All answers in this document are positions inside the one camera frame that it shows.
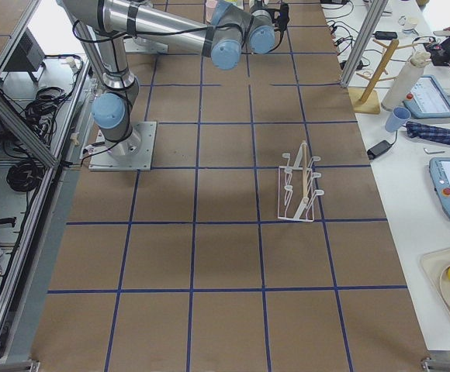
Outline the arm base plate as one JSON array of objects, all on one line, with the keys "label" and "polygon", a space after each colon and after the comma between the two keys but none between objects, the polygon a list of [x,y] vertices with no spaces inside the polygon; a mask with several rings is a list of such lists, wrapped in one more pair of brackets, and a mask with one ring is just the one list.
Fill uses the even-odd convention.
[{"label": "arm base plate", "polygon": [[142,37],[125,36],[123,42],[128,54],[166,54],[168,52],[166,44]]},{"label": "arm base plate", "polygon": [[106,142],[102,131],[97,132],[96,141],[103,142],[89,153],[90,171],[149,171],[152,165],[156,122],[132,122],[130,137],[117,144]]}]

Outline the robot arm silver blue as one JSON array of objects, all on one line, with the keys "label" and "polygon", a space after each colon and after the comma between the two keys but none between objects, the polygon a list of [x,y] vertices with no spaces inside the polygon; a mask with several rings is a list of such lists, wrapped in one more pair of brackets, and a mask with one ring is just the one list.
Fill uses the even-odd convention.
[{"label": "robot arm silver blue", "polygon": [[74,26],[92,28],[94,39],[80,34],[85,47],[93,47],[100,59],[100,74],[106,92],[94,100],[92,115],[105,139],[111,157],[125,158],[142,144],[130,121],[138,95],[138,81],[130,70],[123,42],[125,36],[176,45],[208,57],[215,67],[237,66],[244,48],[266,54],[275,48],[275,32],[285,28],[281,19],[288,9],[270,9],[262,1],[251,3],[246,12],[227,1],[218,1],[207,24],[163,12],[145,1],[62,1]]}]

